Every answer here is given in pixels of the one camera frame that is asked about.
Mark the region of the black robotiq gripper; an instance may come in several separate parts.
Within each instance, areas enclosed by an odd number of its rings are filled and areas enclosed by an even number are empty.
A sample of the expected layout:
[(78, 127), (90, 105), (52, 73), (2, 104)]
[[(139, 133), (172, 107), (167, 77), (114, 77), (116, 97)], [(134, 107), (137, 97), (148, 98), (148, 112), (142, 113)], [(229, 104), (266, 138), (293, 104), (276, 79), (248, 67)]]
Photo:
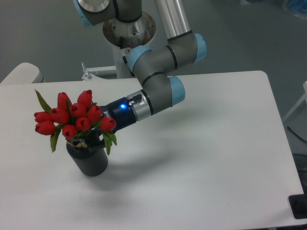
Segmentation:
[[(103, 117), (110, 117), (116, 121), (116, 126), (113, 128), (112, 132), (126, 128), (137, 122), (135, 113), (132, 106), (129, 105), (127, 97), (122, 97), (115, 100), (107, 105), (100, 106)], [(84, 138), (87, 147), (89, 148), (104, 148), (105, 141), (100, 139), (101, 131), (98, 129), (92, 129)]]

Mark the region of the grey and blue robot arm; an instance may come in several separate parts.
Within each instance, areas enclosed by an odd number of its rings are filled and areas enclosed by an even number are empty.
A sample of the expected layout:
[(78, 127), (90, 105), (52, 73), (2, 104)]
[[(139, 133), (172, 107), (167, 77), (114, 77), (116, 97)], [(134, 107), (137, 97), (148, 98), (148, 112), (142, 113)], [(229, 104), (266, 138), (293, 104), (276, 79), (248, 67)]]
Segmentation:
[(172, 107), (185, 99), (185, 88), (178, 77), (167, 74), (197, 62), (207, 53), (200, 34), (193, 33), (180, 0), (155, 2), (168, 44), (159, 51), (148, 47), (155, 34), (155, 22), (142, 10), (140, 0), (76, 0), (74, 6), (86, 26), (102, 24), (104, 36), (122, 53), (117, 68), (126, 77), (136, 77), (142, 89), (102, 107), (103, 147), (116, 144), (115, 132), (137, 121)]

